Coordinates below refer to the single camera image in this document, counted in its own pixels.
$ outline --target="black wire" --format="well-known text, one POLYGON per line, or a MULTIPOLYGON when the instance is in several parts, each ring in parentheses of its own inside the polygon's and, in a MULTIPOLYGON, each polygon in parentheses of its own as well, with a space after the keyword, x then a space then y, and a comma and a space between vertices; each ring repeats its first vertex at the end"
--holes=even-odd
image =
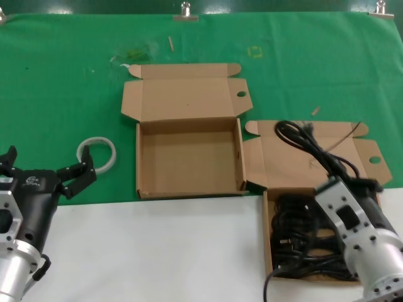
MULTIPOLYGON (((289 255, 289 253, 287 252, 291 248, 293 254, 296 254, 306 246, 308 241, 308 236, 303 233, 297 232, 295 230, 279 230, 277 228, 274 228, 273 234, 271 236, 271 244, 273 245, 272 254, 274 254, 275 252, 275 255, 279 255, 281 253, 281 255, 283 255, 284 253, 289 255), (279 247, 279 245, 281 245, 279 242, 282 241, 286 242, 286 244, 283 244, 283 246, 285 246, 283 249, 279 247)), ((316 238, 312 248, 327 250, 329 252, 332 252, 333 254, 340 254, 340 246, 338 244, 337 238, 334 235, 316 238)))
POLYGON ((312 215, 312 217, 314 218, 312 233, 310 235, 310 238, 309 238, 307 246, 305 247, 304 251, 300 254, 298 259, 295 262, 293 262, 292 264, 290 264, 288 267, 281 267, 281 268, 273 270, 273 272, 271 272, 266 277, 266 280, 264 281, 264 287, 263 287, 263 301, 264 302, 267 302, 267 288, 268 288, 268 284, 269 284, 270 279, 272 277, 274 277, 274 276, 277 276, 277 275, 283 273, 283 272, 292 271, 294 268, 298 267, 302 263, 302 261, 304 260, 304 257, 308 256, 309 251, 312 250, 312 246, 313 246, 313 244, 315 242, 315 239, 317 237, 317 233, 319 231, 319 220, 314 216, 314 214, 312 215))
MULTIPOLYGON (((351 133, 353 133, 357 129, 359 124, 360 123, 355 126, 351 133)), ((355 173, 355 177, 360 178, 360 173, 355 165, 342 157, 330 154, 328 151, 323 150, 318 145, 313 135, 314 128, 311 123, 301 127, 292 121, 279 121, 275 125, 274 131, 283 142, 289 144, 290 146, 293 146, 294 148, 311 154, 318 161, 318 163, 320 163, 321 166, 325 168, 329 177, 338 176, 343 181, 350 180, 351 177, 348 175, 346 167, 343 165, 346 164, 353 170, 353 172, 355 173)), ((283 235, 291 235, 291 231, 293 230, 294 237, 297 239, 296 242, 300 244, 300 246, 303 248, 303 251, 294 251, 293 253, 286 253, 284 251, 281 251, 281 253, 277 255, 275 255, 275 253, 272 253, 272 258, 274 260, 276 259, 276 257, 277 259, 279 257, 283 257, 284 259, 291 260, 292 263, 288 265, 282 264, 280 267, 274 269, 273 272, 271 272, 271 274, 266 277, 263 288, 264 302, 267 302, 268 283, 270 279, 275 276, 302 278, 314 274, 322 274, 344 281, 355 280, 355 278, 351 276, 348 269, 346 268, 346 264, 344 263, 344 259, 341 254, 335 255, 336 257, 331 257, 330 255, 327 257, 321 256, 321 258, 309 255, 309 251, 313 247, 315 247, 315 243, 317 243, 317 233, 319 231, 319 227, 321 227, 320 224, 323 223, 323 221, 326 221, 324 223, 326 225, 328 224, 328 220, 326 219, 326 217, 325 219, 319 219, 320 211, 315 210, 317 207, 315 207, 316 203, 314 199, 313 202, 308 203, 309 215, 307 215, 307 211, 304 211, 301 208, 301 206, 305 206, 306 204, 307 203, 304 204, 300 200, 299 204, 294 203, 291 206, 288 205, 287 210, 283 208, 283 203, 276 204, 277 214, 271 222, 274 237, 281 236, 281 234, 275 234, 275 226, 286 225, 287 227, 283 228, 282 230, 283 235), (287 220, 287 215, 295 216, 290 221, 287 220), (310 231, 310 236, 304 237, 304 235, 301 233, 307 231, 310 231), (305 266, 303 268, 300 267, 302 264, 306 263, 308 263, 308 266, 305 266)), ((325 242, 325 240, 323 239, 323 242, 321 243, 326 245, 326 249, 336 254, 337 247, 335 247, 334 244, 332 245, 331 242, 329 242, 328 238, 327 240, 328 241, 325 242)))
POLYGON ((339 176, 344 181, 348 180, 350 176, 347 174, 346 168, 342 164, 345 163, 352 168, 357 178, 360 177, 358 169, 351 162, 323 150, 317 144, 313 132, 312 124, 301 127, 292 121, 279 121, 275 125, 275 133, 283 142, 311 154, 323 168, 325 168, 330 176, 339 176))
POLYGON ((358 129, 358 127, 361 125, 361 122, 359 121, 353 129, 351 129, 351 131, 349 133, 347 133, 344 137, 342 137, 337 143, 335 143, 334 145, 331 145, 329 148, 327 148, 325 151, 329 152, 331 150, 333 150, 334 148, 336 148, 338 145, 340 145, 341 143, 343 143, 350 135, 352 135, 355 130, 358 129))
POLYGON ((45 260, 41 268, 39 268, 33 275, 32 279, 38 282, 39 280, 42 279, 42 277, 46 274, 48 269, 50 268, 50 265, 52 264, 49 257, 46 256, 45 254, 42 254, 41 258, 45 260))

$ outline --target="wooden stick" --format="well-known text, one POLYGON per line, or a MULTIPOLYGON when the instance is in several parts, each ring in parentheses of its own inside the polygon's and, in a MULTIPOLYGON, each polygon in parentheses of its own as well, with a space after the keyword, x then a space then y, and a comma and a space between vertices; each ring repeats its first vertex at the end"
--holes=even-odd
POLYGON ((170 36, 168 37, 168 40, 169 40, 169 44, 170 44, 170 46, 171 46, 171 50, 172 50, 172 52, 174 52, 174 45, 173 45, 173 43, 172 43, 172 39, 171 39, 170 36))
POLYGON ((319 112, 320 109, 321 109, 320 106, 316 107, 316 109, 313 110, 313 112, 311 113, 311 115, 312 115, 312 116, 315 116, 315 115, 319 112))

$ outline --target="box lid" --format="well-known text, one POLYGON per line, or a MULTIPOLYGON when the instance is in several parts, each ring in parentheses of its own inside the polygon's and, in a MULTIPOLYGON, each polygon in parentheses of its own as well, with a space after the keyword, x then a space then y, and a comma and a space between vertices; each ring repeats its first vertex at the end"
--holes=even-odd
MULTIPOLYGON (((331 149, 330 153, 353 163, 361 177, 377 179, 380 184, 392 179, 377 143, 358 138, 368 133, 365 124, 304 122, 313 124, 315 139, 324 150, 331 149)), ((310 154, 280 140, 274 133, 276 123, 277 121, 246 123, 246 131, 260 136, 244 142, 247 181, 265 188, 316 187, 325 182, 326 170, 310 154)), ((350 167, 348 172, 349 175, 354 175, 350 167)))
POLYGON ((239 64, 131 65, 122 113, 138 121, 238 116, 252 108, 239 64))

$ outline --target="cardboard box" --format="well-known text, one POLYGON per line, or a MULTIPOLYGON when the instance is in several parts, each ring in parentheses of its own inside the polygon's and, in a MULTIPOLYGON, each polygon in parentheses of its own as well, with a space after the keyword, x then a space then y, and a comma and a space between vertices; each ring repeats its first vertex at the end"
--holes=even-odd
POLYGON ((141 198, 243 194, 246 171, 237 116, 252 108, 239 64, 131 65, 122 113, 139 121, 141 198))
MULTIPOLYGON (((325 169, 314 160, 313 156, 289 146, 276 136, 274 133, 276 123, 277 121, 248 121, 246 130, 260 137, 244 142, 247 181, 267 189, 263 196, 264 254, 267 274, 273 270, 270 235, 275 201, 284 193, 314 195, 315 187, 327 181, 325 169)), ((380 184, 392 179, 377 143, 359 138, 368 134, 368 127, 365 124, 360 123, 356 130, 346 137, 356 124, 323 121, 312 123, 318 144, 324 150, 335 146, 330 153, 344 157, 357 166, 361 177, 377 179, 380 184)), ((349 167, 348 172, 354 175, 349 167)), ((325 276, 311 276, 307 279, 332 280, 325 276)))

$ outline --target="power cord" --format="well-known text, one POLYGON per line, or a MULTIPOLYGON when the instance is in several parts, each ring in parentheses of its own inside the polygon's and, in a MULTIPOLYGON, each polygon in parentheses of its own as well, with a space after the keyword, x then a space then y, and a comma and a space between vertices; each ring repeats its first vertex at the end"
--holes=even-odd
POLYGON ((320 229, 331 226, 314 197, 303 194, 284 194, 276 200, 276 214, 272 219, 271 256, 273 267, 287 266, 300 258, 306 246, 321 249, 325 255, 306 255, 300 265, 279 277, 300 279, 314 274, 331 276, 343 281, 356 281, 344 263, 338 238, 332 233, 316 237, 310 242, 307 234, 313 232, 315 220, 320 229))
POLYGON ((267 302, 267 288, 269 281, 271 280, 272 277, 279 276, 280 274, 286 273, 293 271, 294 269, 298 268, 300 264, 304 261, 304 258, 308 256, 308 253, 310 250, 312 250, 312 247, 314 245, 315 239, 317 237, 317 233, 319 231, 319 219, 315 216, 315 213, 313 212, 314 207, 312 204, 307 205, 307 211, 311 212, 312 215, 312 232, 310 234, 309 240, 301 254, 296 258, 296 260, 290 264, 287 264, 285 266, 277 267, 276 269, 273 270, 267 277, 266 280, 264 281, 264 286, 263 286, 263 301, 267 302))
MULTIPOLYGON (((358 127, 359 124, 356 125, 356 127, 351 131, 353 133, 355 129, 358 127)), ((299 126, 298 124, 292 122, 292 121, 279 121, 275 125, 274 129, 276 135, 283 140, 285 143, 302 150, 304 152, 307 152, 311 154, 320 164, 325 168, 325 170, 328 173, 328 176, 338 176, 340 177, 344 182, 348 182, 352 177, 348 175, 347 169, 344 166, 344 164, 348 165, 351 167, 351 169, 355 173, 355 177, 357 179, 360 178, 360 173, 355 165, 353 165, 351 162, 348 160, 338 157, 336 155, 330 154, 328 151, 324 150, 321 148, 318 143, 316 142, 314 138, 314 127, 311 123, 304 125, 303 127, 299 126)), ((304 242, 302 244, 302 252, 300 251, 299 253, 295 253, 292 255, 292 257, 289 258, 291 260, 291 263, 286 263, 282 265, 277 265, 277 268, 273 270, 267 277, 264 282, 264 288, 263 288, 263 301, 267 302, 267 288, 268 288, 268 283, 271 280, 272 277, 275 276, 289 276, 292 274, 292 272, 301 266, 301 264, 304 263, 304 261, 308 261, 310 257, 309 256, 309 251, 312 250, 312 247, 315 246, 316 240, 317 240, 317 233, 320 227, 321 221, 318 217, 319 211, 315 210, 317 209, 316 202, 314 199, 311 199, 311 201, 308 201, 307 204, 305 204, 307 207, 305 208, 306 211, 304 215, 305 217, 302 218, 300 221, 292 221, 292 223, 296 223, 297 225, 300 224, 301 229, 298 230, 298 232, 302 233, 307 233, 306 229, 310 229, 310 236, 308 237, 308 240, 304 241, 299 241, 304 242), (305 219, 311 220, 311 222, 306 223, 304 221, 305 219)), ((281 222, 284 218, 278 217, 278 221, 281 222)), ((297 277, 306 277, 306 276, 311 276, 313 274, 326 274, 328 276, 332 276, 336 279, 344 279, 347 277, 347 279, 350 279, 351 276, 348 276, 347 272, 344 272, 343 270, 341 271, 335 271, 335 259, 328 259, 327 261, 322 261, 322 266, 318 265, 312 265, 311 263, 311 268, 309 271, 303 271, 300 270, 297 273, 295 273, 293 276, 297 277)))
POLYGON ((314 138, 314 127, 311 123, 301 127, 293 121, 279 121, 275 125, 275 133, 283 142, 315 157, 329 176, 339 176, 342 180, 348 181, 351 177, 348 175, 344 163, 352 168, 356 178, 360 178, 360 172, 355 165, 342 157, 326 152, 317 144, 314 138))

